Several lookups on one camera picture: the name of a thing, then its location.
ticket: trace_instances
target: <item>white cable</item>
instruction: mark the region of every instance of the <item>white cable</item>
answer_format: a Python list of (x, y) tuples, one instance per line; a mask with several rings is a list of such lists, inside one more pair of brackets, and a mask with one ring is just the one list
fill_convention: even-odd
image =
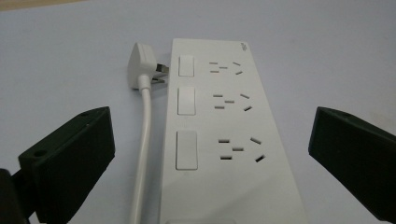
[[(139, 77), (140, 79), (146, 79), (147, 76)], [(142, 136), (139, 151), (139, 162), (137, 164), (136, 180), (134, 182), (134, 198), (132, 201), (131, 211), (131, 224), (140, 224), (143, 196), (146, 187), (146, 172), (149, 158), (149, 139), (151, 133), (151, 89), (150, 87), (141, 87), (145, 85), (139, 85), (139, 89), (142, 93), (143, 98), (143, 126)]]

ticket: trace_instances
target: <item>electrical outlet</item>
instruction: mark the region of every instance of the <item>electrical outlet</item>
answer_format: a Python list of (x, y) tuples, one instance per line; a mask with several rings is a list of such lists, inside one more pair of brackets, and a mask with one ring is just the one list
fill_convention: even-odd
[(160, 224), (306, 224), (245, 42), (175, 39)]

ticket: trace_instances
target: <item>power cord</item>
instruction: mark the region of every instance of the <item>power cord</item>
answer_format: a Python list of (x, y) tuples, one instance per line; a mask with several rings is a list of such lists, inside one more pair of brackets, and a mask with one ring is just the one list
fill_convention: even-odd
[(134, 197), (131, 210), (131, 224), (140, 224), (143, 196), (145, 193), (145, 177), (149, 157), (149, 140), (151, 136), (151, 83), (161, 83), (157, 72), (168, 73), (169, 68), (157, 64), (151, 46), (139, 43), (134, 44), (131, 58), (128, 63), (128, 83), (133, 89), (139, 89), (143, 98), (143, 126), (137, 164), (136, 179), (134, 182)]

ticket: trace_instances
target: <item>white power strip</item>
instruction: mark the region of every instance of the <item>white power strip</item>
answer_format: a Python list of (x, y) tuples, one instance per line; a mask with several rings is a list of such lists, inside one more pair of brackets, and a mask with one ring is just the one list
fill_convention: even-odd
[(245, 42), (175, 39), (160, 224), (306, 224)]

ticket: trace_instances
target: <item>white switch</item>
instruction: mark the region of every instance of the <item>white switch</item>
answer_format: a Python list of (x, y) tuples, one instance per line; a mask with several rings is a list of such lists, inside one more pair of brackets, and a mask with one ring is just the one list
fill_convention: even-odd
[(197, 170), (197, 133), (195, 131), (177, 132), (177, 159), (178, 170)]
[(192, 55), (180, 55), (178, 75), (180, 77), (194, 76), (194, 57)]
[(195, 115), (195, 88), (178, 88), (177, 113), (179, 115)]

